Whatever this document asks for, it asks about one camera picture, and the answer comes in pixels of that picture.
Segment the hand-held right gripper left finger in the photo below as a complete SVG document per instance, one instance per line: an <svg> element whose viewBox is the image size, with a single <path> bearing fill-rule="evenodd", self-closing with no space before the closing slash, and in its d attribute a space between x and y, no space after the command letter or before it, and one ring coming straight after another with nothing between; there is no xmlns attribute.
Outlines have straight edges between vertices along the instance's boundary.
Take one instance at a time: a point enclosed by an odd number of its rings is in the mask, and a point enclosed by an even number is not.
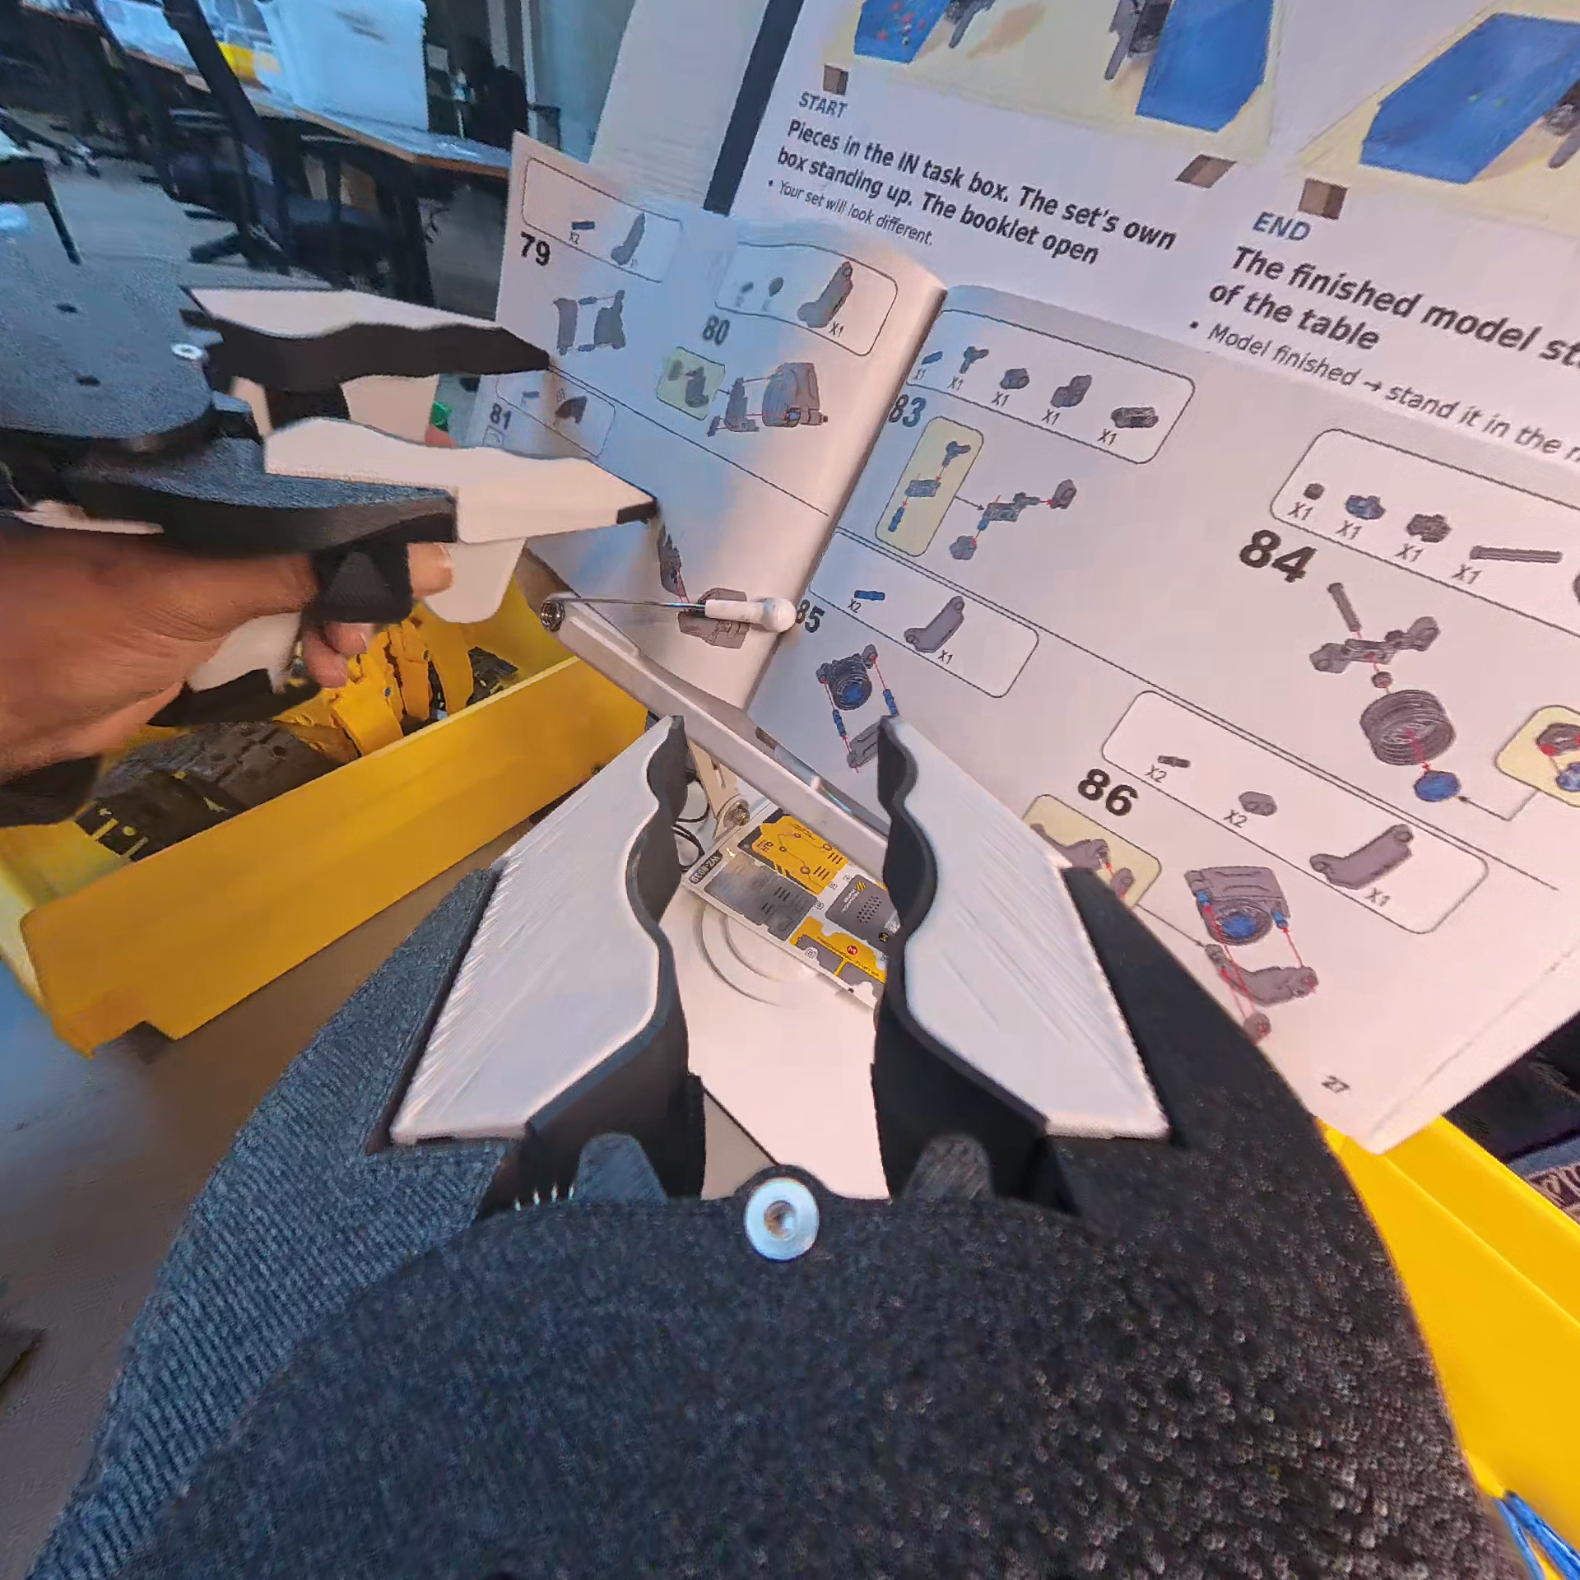
<svg viewBox="0 0 1580 1580"><path fill-rule="evenodd" d="M516 1139L520 1186L548 1196L622 1132L669 1194L702 1192L702 1090L661 927L689 761L682 718L655 722L495 863L394 1141Z"/></svg>

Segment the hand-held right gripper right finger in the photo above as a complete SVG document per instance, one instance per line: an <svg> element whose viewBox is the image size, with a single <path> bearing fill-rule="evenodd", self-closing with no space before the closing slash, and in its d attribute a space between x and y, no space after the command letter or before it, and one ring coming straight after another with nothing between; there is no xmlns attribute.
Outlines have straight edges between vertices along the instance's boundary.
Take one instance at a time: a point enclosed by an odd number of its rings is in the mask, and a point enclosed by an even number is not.
<svg viewBox="0 0 1580 1580"><path fill-rule="evenodd" d="M1052 846L913 723L883 723L877 769L898 915L874 1062L889 1192L938 1137L973 1139L1013 1197L1056 1135L1169 1137Z"/></svg>

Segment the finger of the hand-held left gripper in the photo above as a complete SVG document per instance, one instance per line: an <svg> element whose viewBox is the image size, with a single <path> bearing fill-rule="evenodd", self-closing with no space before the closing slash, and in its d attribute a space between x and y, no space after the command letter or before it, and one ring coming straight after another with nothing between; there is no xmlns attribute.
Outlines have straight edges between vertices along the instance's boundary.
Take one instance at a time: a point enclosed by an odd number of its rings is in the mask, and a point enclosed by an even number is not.
<svg viewBox="0 0 1580 1580"><path fill-rule="evenodd" d="M552 368L505 325L356 289L189 287L195 327L217 328L211 368L266 389L319 390L362 377Z"/></svg>
<svg viewBox="0 0 1580 1580"><path fill-rule="evenodd" d="M306 419L264 443L270 473L430 486L452 496L465 543L650 520L659 501L584 458L531 458L503 447L433 447L354 421Z"/></svg>

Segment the instruction booklet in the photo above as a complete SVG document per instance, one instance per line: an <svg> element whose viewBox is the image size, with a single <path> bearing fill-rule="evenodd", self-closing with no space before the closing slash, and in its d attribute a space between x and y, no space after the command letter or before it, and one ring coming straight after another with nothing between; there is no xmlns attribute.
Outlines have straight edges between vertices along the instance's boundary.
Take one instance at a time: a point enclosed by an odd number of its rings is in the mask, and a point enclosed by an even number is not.
<svg viewBox="0 0 1580 1580"><path fill-rule="evenodd" d="M907 722L1389 1147L1577 1019L1577 473L520 137L488 443L580 658L834 832Z"/></svg>

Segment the person's left forearm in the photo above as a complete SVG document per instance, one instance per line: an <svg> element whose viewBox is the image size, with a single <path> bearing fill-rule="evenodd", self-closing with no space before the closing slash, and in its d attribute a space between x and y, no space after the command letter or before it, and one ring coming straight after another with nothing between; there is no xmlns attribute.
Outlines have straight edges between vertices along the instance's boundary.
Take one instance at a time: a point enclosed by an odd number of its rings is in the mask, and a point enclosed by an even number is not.
<svg viewBox="0 0 1580 1580"><path fill-rule="evenodd" d="M61 823L74 819L93 799L102 769L100 755L35 765L3 761L3 827Z"/></svg>

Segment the white printed task sheet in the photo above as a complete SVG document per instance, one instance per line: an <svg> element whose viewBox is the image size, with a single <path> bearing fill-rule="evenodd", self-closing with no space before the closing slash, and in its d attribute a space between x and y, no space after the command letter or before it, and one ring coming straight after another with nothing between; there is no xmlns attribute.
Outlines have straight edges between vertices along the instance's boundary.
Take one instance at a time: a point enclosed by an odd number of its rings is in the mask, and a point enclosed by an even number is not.
<svg viewBox="0 0 1580 1580"><path fill-rule="evenodd" d="M1579 3L802 3L734 212L1577 469Z"/></svg>

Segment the person's left hand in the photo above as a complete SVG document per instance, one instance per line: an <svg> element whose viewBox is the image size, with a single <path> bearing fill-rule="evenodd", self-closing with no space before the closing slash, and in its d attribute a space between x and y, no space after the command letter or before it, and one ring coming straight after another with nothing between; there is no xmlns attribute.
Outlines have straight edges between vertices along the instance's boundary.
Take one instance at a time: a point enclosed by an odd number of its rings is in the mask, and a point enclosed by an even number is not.
<svg viewBox="0 0 1580 1580"><path fill-rule="evenodd" d="M298 618L306 556L198 558L153 537L6 522L3 780L125 742L243 624Z"/></svg>

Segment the long wooden table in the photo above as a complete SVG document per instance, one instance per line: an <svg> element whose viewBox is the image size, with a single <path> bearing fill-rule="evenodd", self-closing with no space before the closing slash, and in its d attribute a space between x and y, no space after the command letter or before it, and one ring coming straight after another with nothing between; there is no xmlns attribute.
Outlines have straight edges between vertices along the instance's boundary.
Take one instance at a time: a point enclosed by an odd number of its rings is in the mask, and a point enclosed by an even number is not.
<svg viewBox="0 0 1580 1580"><path fill-rule="evenodd" d="M211 138L223 138L232 146L236 167L240 165L227 118L211 99L206 78L198 69L187 69L157 52L129 48L129 63L138 63L144 76L157 76L163 86L183 78L189 88L206 95L206 108L170 110L174 125L206 131ZM307 110L287 105L285 97L264 88L243 90L262 114L270 142L275 153L289 165L296 184L311 195L328 195L328 174L324 161L307 150L311 135L326 133L366 148L375 155L381 172L368 176L364 170L347 165L343 169L343 197L347 204L358 204L388 214L403 232L405 264L403 281L390 289L407 302L433 306L433 283L430 274L430 232L422 214L422 191L460 178L482 178L486 182L509 182L509 153L488 144L475 144L465 138L447 138L437 133L418 131L401 125L364 123L336 118L321 110Z"/></svg>

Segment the black office chair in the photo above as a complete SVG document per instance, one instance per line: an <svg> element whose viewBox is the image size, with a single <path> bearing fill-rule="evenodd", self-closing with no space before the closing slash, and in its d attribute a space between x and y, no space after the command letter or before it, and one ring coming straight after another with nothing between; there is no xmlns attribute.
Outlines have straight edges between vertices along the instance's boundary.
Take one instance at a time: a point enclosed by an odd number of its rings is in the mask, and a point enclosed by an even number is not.
<svg viewBox="0 0 1580 1580"><path fill-rule="evenodd" d="M375 176L383 170L375 155L334 135L311 135L306 146L322 159L328 174L328 195L311 195L275 153L264 118L227 61L200 3L164 1L164 12L228 123L240 161L236 232L249 266L302 268L341 287L353 281L371 287L403 283L401 227L388 214L349 204L343 197L343 169L351 165Z"/></svg>

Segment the yellow tracked robot model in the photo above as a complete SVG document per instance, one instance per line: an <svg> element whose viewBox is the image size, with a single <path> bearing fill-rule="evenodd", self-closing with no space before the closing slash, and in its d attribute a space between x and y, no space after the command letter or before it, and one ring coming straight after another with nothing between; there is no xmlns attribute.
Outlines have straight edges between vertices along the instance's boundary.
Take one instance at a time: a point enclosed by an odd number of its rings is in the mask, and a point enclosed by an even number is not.
<svg viewBox="0 0 1580 1580"><path fill-rule="evenodd" d="M341 763L497 695L522 669L422 611L349 661L347 684L283 716L196 723L112 761L76 823L129 859L249 812Z"/></svg>

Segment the white booklet stand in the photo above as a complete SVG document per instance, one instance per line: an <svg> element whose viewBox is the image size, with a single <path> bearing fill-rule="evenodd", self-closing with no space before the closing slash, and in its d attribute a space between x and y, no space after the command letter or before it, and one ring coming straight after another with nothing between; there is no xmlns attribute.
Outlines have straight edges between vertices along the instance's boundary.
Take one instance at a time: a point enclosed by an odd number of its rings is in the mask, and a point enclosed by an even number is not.
<svg viewBox="0 0 1580 1580"><path fill-rule="evenodd" d="M746 710L712 697L653 663L614 624L605 605L571 595L544 601L559 614L559 639L657 716L682 716L687 738L742 782L749 810L783 808L868 874L883 868L885 832L843 804L804 763L781 759ZM749 940L742 921L680 891L665 911L689 1030L691 1068L716 1107L708 1115L710 1180L740 1179L744 1143L778 1162L808 1167L845 1196L887 1194L879 1154L872 1058L875 1007L830 983L770 940Z"/></svg>

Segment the white storage box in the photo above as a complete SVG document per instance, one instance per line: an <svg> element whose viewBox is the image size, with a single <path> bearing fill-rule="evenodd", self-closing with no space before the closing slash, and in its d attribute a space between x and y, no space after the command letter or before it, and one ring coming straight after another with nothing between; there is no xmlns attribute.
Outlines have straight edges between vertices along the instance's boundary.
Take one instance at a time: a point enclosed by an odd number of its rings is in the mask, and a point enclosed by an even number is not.
<svg viewBox="0 0 1580 1580"><path fill-rule="evenodd" d="M307 108L430 127L424 1L262 1L281 80Z"/></svg>

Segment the yellow plastic bin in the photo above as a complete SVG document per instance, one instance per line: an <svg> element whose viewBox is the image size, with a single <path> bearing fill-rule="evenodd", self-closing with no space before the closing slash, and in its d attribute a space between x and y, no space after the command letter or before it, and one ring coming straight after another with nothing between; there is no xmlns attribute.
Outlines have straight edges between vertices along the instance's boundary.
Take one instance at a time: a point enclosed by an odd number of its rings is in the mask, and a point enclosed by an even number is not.
<svg viewBox="0 0 1580 1580"><path fill-rule="evenodd" d="M516 586L492 618L454 626L520 678L148 857L76 819L3 832L5 962L63 1039L89 1053L142 1022L189 1034L642 731L640 703L573 658Z"/></svg>
<svg viewBox="0 0 1580 1580"><path fill-rule="evenodd" d="M1579 1536L1579 1226L1447 1118L1374 1154L1321 1132L1389 1244L1487 1491Z"/></svg>

